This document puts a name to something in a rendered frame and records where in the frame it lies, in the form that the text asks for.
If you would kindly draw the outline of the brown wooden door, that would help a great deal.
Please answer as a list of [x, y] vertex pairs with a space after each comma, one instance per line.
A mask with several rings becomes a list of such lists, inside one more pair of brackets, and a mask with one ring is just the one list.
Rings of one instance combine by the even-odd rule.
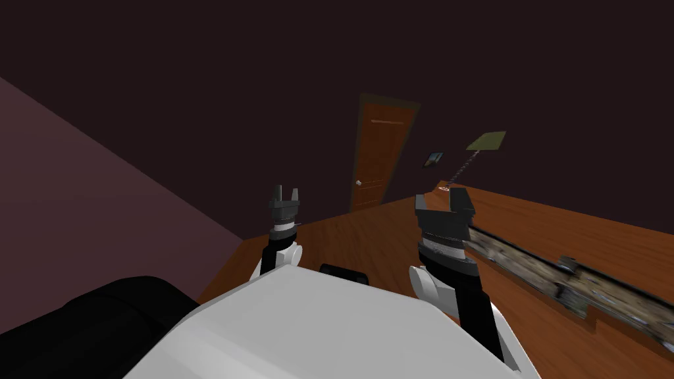
[[382, 204], [420, 108], [413, 101], [360, 95], [351, 213]]

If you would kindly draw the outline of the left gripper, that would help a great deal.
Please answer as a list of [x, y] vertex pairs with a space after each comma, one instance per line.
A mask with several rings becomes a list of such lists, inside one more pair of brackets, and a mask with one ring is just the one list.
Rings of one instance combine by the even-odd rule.
[[292, 190], [291, 200], [282, 201], [282, 186], [274, 186], [274, 200], [269, 202], [271, 217], [275, 222], [294, 218], [299, 212], [300, 200], [298, 189]]

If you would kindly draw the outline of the olive shade floor lamp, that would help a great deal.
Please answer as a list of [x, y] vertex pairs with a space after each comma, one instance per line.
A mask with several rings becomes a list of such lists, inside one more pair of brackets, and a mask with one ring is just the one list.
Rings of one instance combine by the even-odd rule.
[[487, 132], [479, 136], [475, 141], [466, 147], [466, 151], [470, 151], [471, 154], [465, 160], [465, 162], [459, 167], [458, 170], [454, 172], [453, 176], [447, 183], [445, 183], [443, 186], [438, 186], [437, 188], [441, 191], [449, 191], [448, 188], [457, 181], [461, 173], [466, 170], [466, 168], [475, 160], [480, 152], [498, 151], [505, 136], [506, 131]]

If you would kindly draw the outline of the mottled grey long strip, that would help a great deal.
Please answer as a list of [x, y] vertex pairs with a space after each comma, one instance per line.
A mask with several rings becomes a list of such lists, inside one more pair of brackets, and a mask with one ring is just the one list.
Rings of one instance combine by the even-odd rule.
[[600, 316], [632, 328], [674, 355], [674, 304], [568, 256], [558, 262], [531, 253], [476, 226], [467, 245], [501, 270], [593, 323]]

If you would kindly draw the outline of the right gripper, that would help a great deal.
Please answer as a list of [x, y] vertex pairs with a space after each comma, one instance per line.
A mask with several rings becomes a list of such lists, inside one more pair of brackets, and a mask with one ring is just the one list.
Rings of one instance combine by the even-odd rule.
[[424, 194], [415, 196], [415, 215], [422, 236], [438, 241], [469, 241], [475, 208], [467, 188], [450, 187], [448, 202], [450, 211], [430, 210]]

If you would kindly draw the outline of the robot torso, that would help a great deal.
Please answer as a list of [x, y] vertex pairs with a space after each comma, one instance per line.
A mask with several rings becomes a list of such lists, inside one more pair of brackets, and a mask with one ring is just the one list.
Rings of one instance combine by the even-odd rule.
[[541, 379], [420, 299], [284, 265], [181, 320], [124, 379]]

